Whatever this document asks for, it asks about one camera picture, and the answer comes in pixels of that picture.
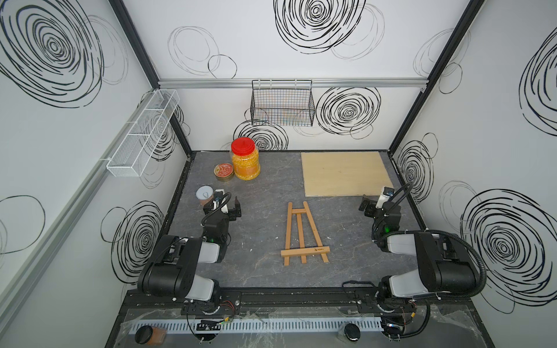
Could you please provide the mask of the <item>white mesh wall shelf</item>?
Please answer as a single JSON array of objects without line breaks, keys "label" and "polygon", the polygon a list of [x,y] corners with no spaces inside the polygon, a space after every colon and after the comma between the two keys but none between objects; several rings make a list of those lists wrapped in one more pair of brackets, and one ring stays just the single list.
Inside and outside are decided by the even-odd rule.
[{"label": "white mesh wall shelf", "polygon": [[154,158],[155,149],[166,133],[178,102],[178,92],[174,89],[146,93],[137,108],[138,115],[107,163],[112,175],[117,178],[142,176],[148,162]]}]

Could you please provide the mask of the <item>light plywood canvas board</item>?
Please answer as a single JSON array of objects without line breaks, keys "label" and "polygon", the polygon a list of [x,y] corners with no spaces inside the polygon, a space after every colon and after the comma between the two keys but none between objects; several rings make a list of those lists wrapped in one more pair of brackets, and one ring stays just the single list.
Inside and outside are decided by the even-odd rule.
[{"label": "light plywood canvas board", "polygon": [[378,152],[303,152],[307,197],[378,196],[394,187]]}]

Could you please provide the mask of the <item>small white-lidded cup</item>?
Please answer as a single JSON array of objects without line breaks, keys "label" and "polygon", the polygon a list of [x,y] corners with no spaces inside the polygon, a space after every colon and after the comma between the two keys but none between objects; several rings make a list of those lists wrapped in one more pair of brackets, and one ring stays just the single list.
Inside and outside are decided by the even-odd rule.
[{"label": "small white-lidded cup", "polygon": [[201,186],[196,191],[196,197],[199,200],[201,206],[205,206],[207,203],[213,201],[214,190],[211,186]]}]

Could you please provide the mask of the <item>small wooden easel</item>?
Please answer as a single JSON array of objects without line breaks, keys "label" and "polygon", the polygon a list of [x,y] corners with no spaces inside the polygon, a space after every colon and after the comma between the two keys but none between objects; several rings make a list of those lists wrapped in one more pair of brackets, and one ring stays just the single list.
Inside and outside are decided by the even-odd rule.
[{"label": "small wooden easel", "polygon": [[[313,240],[316,244],[315,246],[308,246],[305,243],[305,221],[309,224]],[[293,226],[297,228],[297,248],[292,246],[292,238],[294,236]],[[292,202],[288,202],[285,244],[284,249],[280,252],[281,257],[283,258],[283,265],[289,266],[292,258],[300,258],[301,263],[306,264],[309,256],[316,255],[321,257],[323,263],[329,263],[329,253],[330,247],[323,244],[309,204],[307,202],[303,202],[303,206],[301,208],[295,208]]]}]

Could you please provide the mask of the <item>black round knob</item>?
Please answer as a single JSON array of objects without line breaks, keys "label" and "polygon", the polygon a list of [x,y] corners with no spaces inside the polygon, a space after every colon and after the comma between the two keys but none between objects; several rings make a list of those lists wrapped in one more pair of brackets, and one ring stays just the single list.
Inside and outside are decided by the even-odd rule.
[{"label": "black round knob", "polygon": [[357,342],[361,338],[361,330],[354,323],[347,323],[342,329],[342,336],[348,342]]}]

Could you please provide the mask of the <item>black knob on brown block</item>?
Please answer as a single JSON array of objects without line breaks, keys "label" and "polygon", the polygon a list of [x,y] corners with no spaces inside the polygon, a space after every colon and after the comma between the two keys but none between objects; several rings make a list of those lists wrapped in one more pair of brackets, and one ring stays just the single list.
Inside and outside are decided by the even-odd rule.
[{"label": "black knob on brown block", "polygon": [[158,346],[165,341],[167,333],[168,331],[164,328],[145,325],[137,329],[134,341],[138,345]]}]

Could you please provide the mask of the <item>round red-topped tin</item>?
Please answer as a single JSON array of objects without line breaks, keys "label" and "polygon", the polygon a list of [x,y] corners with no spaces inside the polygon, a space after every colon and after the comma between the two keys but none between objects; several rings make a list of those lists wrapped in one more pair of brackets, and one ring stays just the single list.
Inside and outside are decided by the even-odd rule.
[{"label": "round red-topped tin", "polygon": [[231,163],[223,162],[215,166],[213,174],[218,181],[230,181],[235,176],[234,167]]}]

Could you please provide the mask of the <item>red-lidded jar of yellow snacks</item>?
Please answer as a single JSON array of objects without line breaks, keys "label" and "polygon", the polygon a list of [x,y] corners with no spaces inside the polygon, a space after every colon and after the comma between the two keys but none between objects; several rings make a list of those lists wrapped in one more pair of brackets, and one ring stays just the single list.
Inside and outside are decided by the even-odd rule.
[{"label": "red-lidded jar of yellow snacks", "polygon": [[248,137],[235,139],[231,145],[232,163],[237,178],[243,181],[255,179],[261,173],[259,150]]}]

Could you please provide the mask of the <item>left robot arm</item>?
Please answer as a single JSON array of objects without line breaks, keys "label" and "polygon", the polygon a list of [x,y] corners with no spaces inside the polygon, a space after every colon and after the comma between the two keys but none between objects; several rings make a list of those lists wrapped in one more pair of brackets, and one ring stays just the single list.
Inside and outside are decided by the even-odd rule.
[{"label": "left robot arm", "polygon": [[218,281],[197,275],[199,264],[223,261],[232,240],[229,224],[242,216],[241,204],[230,192],[219,191],[205,204],[200,237],[162,236],[137,281],[142,294],[215,303]]}]

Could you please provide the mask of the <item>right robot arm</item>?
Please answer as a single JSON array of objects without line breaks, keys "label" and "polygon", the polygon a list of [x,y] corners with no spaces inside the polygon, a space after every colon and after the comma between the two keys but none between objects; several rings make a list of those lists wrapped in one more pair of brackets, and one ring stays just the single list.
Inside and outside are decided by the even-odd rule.
[{"label": "right robot arm", "polygon": [[359,210],[374,219],[372,239],[383,252],[417,260],[416,270],[381,280],[378,298],[470,298],[487,284],[487,267],[479,253],[454,233],[401,230],[400,206],[392,197],[364,196]]}]

